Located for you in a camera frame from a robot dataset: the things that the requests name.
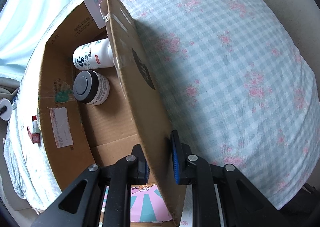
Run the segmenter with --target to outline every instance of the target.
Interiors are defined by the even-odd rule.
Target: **black and white jar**
[[[106,77],[94,71],[82,71],[73,84],[75,99],[87,105],[100,105],[108,97],[110,84]]]

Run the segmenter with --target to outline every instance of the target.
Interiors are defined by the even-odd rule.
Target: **white plastic bottle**
[[[73,64],[79,70],[113,67],[113,54],[109,39],[87,43],[76,48]]]

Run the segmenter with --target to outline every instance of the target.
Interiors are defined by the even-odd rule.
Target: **white roller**
[[[1,110],[3,107],[7,107],[7,110],[0,115],[0,118],[2,118],[2,119],[5,120],[5,121],[8,121],[8,120],[10,119],[10,117],[11,117],[11,114],[12,114],[12,105],[11,105],[11,102],[10,102],[8,99],[2,99],[2,100],[0,100],[0,110]]]

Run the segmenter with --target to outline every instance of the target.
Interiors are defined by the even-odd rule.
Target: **round jar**
[[[114,66],[108,38],[79,46],[74,51],[72,59],[75,67],[83,71]]]
[[[108,97],[110,84],[106,77],[94,71],[82,71],[73,83],[73,95],[87,105],[100,105]]]

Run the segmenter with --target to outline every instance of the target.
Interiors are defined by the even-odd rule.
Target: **gray lid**
[[[92,87],[92,77],[89,71],[82,71],[78,74],[73,83],[73,95],[78,101],[86,99]]]

